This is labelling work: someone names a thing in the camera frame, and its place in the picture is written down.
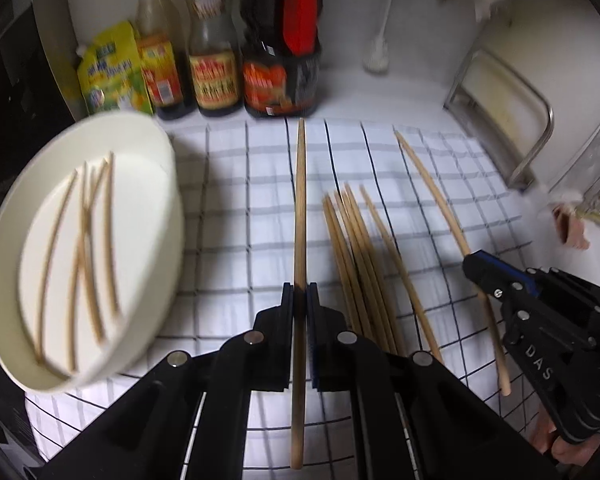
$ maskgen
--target black mechanical arm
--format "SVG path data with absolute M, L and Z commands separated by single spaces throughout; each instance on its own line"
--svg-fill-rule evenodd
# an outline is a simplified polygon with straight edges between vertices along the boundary
M 464 271 L 503 301 L 505 345 L 560 434 L 580 442 L 600 431 L 600 318 L 593 315 L 600 316 L 600 288 L 559 271 L 521 272 L 481 252 L 467 257 Z M 38 479 L 178 479 L 205 393 L 186 479 L 241 478 L 251 392 L 282 392 L 289 384 L 293 292 L 286 283 L 279 306 L 258 313 L 252 330 L 216 352 L 167 355 L 40 469 Z M 321 306 L 315 283 L 304 298 L 313 386 L 350 392 L 361 480 L 415 478 L 404 428 L 423 480 L 560 478 L 429 353 L 386 354 L 347 330 L 341 313 Z M 587 319 L 576 314 L 581 304 L 590 306 Z M 597 478 L 600 448 L 578 480 Z

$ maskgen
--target white brush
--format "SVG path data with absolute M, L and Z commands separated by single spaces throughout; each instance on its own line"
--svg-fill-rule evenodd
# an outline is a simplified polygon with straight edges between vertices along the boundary
M 384 73 L 389 68 L 389 46 L 384 38 L 384 30 L 386 22 L 389 19 L 389 11 L 391 10 L 391 1 L 386 0 L 386 8 L 384 10 L 384 18 L 378 35 L 369 42 L 365 58 L 362 60 L 362 65 L 366 70 L 373 73 Z

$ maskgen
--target brush head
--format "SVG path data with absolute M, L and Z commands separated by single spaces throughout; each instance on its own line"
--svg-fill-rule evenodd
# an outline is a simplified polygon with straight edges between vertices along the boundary
M 382 74 L 389 69 L 389 46 L 382 35 L 371 40 L 362 61 L 365 70 L 374 74 Z

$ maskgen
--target silver screw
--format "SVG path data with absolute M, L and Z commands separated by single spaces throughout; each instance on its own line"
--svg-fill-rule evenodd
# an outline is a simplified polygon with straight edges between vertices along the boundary
M 187 362 L 187 354 L 182 350 L 176 350 L 167 355 L 167 362 L 174 368 L 177 368 Z
M 429 352 L 416 352 L 413 355 L 413 362 L 418 366 L 429 366 L 433 362 L 433 357 Z
M 338 334 L 338 341 L 343 345 L 353 345 L 358 340 L 358 336 L 353 332 L 345 331 Z
M 259 330 L 249 330 L 244 335 L 244 340 L 250 345 L 257 345 L 264 341 L 264 334 Z

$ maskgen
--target metal handle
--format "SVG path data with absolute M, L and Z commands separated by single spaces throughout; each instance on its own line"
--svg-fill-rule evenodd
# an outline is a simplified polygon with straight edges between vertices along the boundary
M 546 126 L 544 127 L 544 131 L 542 132 L 542 135 L 536 141 L 536 143 L 531 147 L 529 152 L 523 157 L 522 161 L 520 161 L 520 163 L 516 166 L 516 168 L 513 170 L 513 172 L 507 179 L 507 186 L 514 187 L 516 181 L 526 171 L 526 169 L 529 167 L 531 162 L 536 158 L 536 156 L 538 155 L 540 150 L 542 150 L 542 148 L 544 147 L 544 145 L 547 143 L 547 141 L 551 137 L 552 133 L 554 132 L 554 109 L 552 108 L 552 106 L 549 103 L 549 101 L 547 100 L 547 98 L 544 97 L 544 95 L 542 95 L 542 93 L 531 84 L 529 79 L 524 77 L 520 72 L 518 72 L 518 70 L 513 68 L 509 63 L 504 61 L 501 57 L 496 56 L 493 52 L 485 49 L 484 47 L 480 47 L 480 48 L 474 50 L 474 52 L 470 56 L 468 56 L 468 58 L 462 64 L 461 71 L 458 73 L 458 76 L 456 77 L 456 80 L 454 81 L 454 85 L 451 88 L 451 92 L 449 92 L 449 96 L 446 99 L 445 106 L 448 107 L 448 105 L 451 103 L 454 95 L 456 94 L 456 90 L 458 89 L 458 86 L 460 86 L 460 84 L 462 83 L 462 80 L 464 79 L 464 76 L 466 75 L 466 73 L 469 70 L 469 66 L 479 56 L 485 56 L 488 59 L 491 59 L 495 64 L 499 65 L 506 72 L 508 72 L 510 75 L 512 75 L 515 79 L 517 79 L 519 83 L 521 83 L 527 90 L 529 90 L 533 95 L 535 95 L 542 102 L 542 104 L 544 105 L 544 109 L 546 110 L 547 122 L 546 122 Z

